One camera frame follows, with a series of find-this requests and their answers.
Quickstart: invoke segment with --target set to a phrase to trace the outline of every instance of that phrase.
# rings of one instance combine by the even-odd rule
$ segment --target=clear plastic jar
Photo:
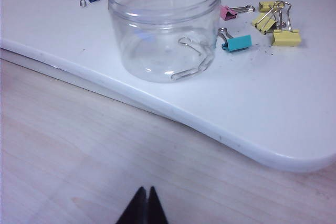
[[[214,59],[221,0],[108,0],[122,63],[148,81],[204,71]]]

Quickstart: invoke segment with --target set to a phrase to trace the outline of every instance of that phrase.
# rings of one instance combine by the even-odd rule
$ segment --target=wooden floor
[[[1,61],[1,223],[115,223],[154,185],[170,224],[336,223],[336,164],[264,167],[185,126]]]

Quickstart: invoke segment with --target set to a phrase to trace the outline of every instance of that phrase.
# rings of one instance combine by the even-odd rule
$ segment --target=jar rim
[[[200,2],[186,5],[183,7],[175,7],[175,8],[163,8],[163,9],[150,9],[150,8],[137,8],[137,13],[134,13],[134,10],[131,6],[121,4],[117,2],[116,0],[108,0],[109,7],[111,6],[113,11],[118,15],[121,16],[124,19],[130,19],[135,22],[140,23],[174,23],[174,22],[184,22],[189,19],[194,19],[199,16],[202,16],[210,11],[212,11],[216,5],[218,5],[218,2],[221,0],[202,0]],[[200,6],[206,5],[206,9],[202,11],[198,11],[197,9],[200,8]],[[173,18],[173,16],[179,16],[179,14],[184,13],[186,10],[194,10],[194,14],[189,17],[185,18]]]

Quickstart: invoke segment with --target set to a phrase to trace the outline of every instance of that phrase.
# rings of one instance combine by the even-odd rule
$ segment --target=black object
[[[152,186],[149,198],[140,187],[116,224],[168,224],[155,188]]]

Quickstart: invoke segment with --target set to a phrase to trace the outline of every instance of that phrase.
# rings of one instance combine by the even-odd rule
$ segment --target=yellow binder clip
[[[287,23],[289,30],[282,30],[281,27],[273,31],[273,46],[289,46],[295,47],[301,43],[301,37],[299,34],[299,30],[293,30],[292,25],[289,18],[289,10],[292,8],[292,5],[288,2],[283,2],[288,5],[288,9],[286,12],[287,15]],[[279,18],[280,23],[282,22],[282,10],[279,8]]]
[[[281,0],[277,0],[277,1],[260,1],[259,2],[259,11],[261,13],[268,12],[273,7],[275,7],[279,2],[281,3],[279,6],[281,8],[284,8],[283,1],[281,1]]]
[[[278,7],[272,7],[266,14],[261,13],[259,16],[252,20],[254,25],[262,34],[272,33],[278,26],[286,26],[285,22],[279,22],[276,18],[276,13],[279,12]]]

